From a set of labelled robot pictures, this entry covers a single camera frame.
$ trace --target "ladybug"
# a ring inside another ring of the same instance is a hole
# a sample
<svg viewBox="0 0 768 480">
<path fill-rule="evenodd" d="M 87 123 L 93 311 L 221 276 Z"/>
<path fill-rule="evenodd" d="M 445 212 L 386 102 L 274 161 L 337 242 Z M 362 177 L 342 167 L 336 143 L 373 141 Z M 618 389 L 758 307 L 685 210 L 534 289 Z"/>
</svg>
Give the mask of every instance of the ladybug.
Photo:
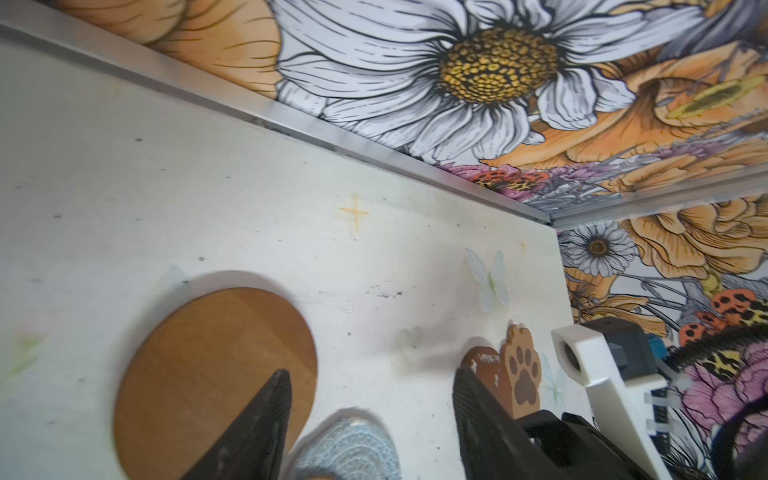
<svg viewBox="0 0 768 480">
<path fill-rule="evenodd" d="M 752 290 L 739 288 L 724 290 L 712 297 L 712 308 L 722 315 L 729 325 L 741 323 L 742 315 L 747 314 L 757 296 Z"/>
<path fill-rule="evenodd" d="M 509 173 L 503 170 L 492 170 L 475 175 L 472 182 L 486 188 L 492 188 L 494 185 L 505 181 L 508 175 Z"/>
<path fill-rule="evenodd" d="M 533 182 L 534 184 L 549 180 L 550 174 L 547 172 L 529 171 L 520 176 L 524 182 Z"/>
<path fill-rule="evenodd" d="M 706 328 L 701 323 L 688 323 L 680 328 L 677 337 L 680 340 L 680 346 L 685 346 L 688 342 L 698 340 L 705 335 L 714 335 L 716 332 L 715 329 Z"/>
<path fill-rule="evenodd" d="M 712 330 L 717 330 L 718 332 L 722 332 L 726 327 L 731 325 L 724 318 L 710 312 L 696 312 L 696 316 L 704 325 Z"/>
</svg>

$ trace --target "black pointed object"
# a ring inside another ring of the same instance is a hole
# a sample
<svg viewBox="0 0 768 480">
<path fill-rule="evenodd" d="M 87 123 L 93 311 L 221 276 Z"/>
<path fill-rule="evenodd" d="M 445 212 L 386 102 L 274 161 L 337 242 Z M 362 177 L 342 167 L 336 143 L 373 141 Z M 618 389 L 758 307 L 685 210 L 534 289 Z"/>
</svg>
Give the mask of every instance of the black pointed object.
<svg viewBox="0 0 768 480">
<path fill-rule="evenodd" d="M 276 480 L 292 399 L 290 374 L 277 370 L 181 480 Z"/>
<path fill-rule="evenodd" d="M 467 480 L 568 479 L 467 366 L 456 370 L 453 409 Z"/>
<path fill-rule="evenodd" d="M 467 480 L 652 480 L 578 415 L 513 420 L 467 366 L 456 371 L 453 409 Z"/>
</svg>

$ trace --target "pink flower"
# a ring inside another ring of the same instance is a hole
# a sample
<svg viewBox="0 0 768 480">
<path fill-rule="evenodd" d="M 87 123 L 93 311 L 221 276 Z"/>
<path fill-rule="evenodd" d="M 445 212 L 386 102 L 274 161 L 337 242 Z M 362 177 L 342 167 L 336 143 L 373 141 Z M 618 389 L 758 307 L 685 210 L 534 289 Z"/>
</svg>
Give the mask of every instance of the pink flower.
<svg viewBox="0 0 768 480">
<path fill-rule="evenodd" d="M 701 365 L 686 369 L 694 384 L 683 395 L 683 409 L 704 441 L 712 435 L 715 425 L 724 424 L 747 403 L 768 392 L 768 343 L 750 346 L 742 360 L 744 368 L 729 382 L 718 379 Z M 768 415 L 749 415 L 736 437 L 737 451 L 753 442 L 766 428 Z"/>
<path fill-rule="evenodd" d="M 510 165 L 491 168 L 488 165 L 455 165 L 453 163 L 439 165 L 443 170 L 454 175 L 495 190 L 506 197 L 517 201 L 525 201 L 544 188 L 551 179 L 545 171 L 520 171 Z"/>
</svg>

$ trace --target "purple flower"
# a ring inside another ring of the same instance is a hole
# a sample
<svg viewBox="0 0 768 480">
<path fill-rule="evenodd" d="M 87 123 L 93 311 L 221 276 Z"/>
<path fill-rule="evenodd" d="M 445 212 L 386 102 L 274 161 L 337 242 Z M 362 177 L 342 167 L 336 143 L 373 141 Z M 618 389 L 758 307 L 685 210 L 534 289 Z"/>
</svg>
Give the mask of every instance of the purple flower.
<svg viewBox="0 0 768 480">
<path fill-rule="evenodd" d="M 683 395 L 683 410 L 696 424 L 706 441 L 716 425 L 722 425 L 747 403 L 768 392 L 768 343 L 757 343 L 742 355 L 745 364 L 738 375 L 724 382 L 701 365 L 686 369 L 694 384 Z M 749 415 L 736 437 L 738 452 L 754 442 L 768 428 L 768 415 Z"/>
</svg>

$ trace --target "black cable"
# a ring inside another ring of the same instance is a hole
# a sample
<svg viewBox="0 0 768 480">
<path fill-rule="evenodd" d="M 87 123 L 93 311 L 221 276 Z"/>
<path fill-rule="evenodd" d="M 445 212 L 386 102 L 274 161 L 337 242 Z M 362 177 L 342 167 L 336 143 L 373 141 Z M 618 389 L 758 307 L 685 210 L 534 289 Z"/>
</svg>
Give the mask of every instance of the black cable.
<svg viewBox="0 0 768 480">
<path fill-rule="evenodd" d="M 712 468 L 717 475 L 717 480 L 736 480 L 736 466 L 733 463 L 733 445 L 736 441 L 736 435 L 747 416 L 764 410 L 768 410 L 768 395 L 747 403 L 720 427 L 720 431 L 717 432 L 712 441 L 712 449 L 710 450 Z"/>
<path fill-rule="evenodd" d="M 687 366 L 705 360 L 715 352 L 764 341 L 768 341 L 768 323 L 730 326 L 717 335 L 705 336 L 687 343 L 686 346 L 670 353 L 664 361 L 670 368 L 679 372 Z"/>
</svg>

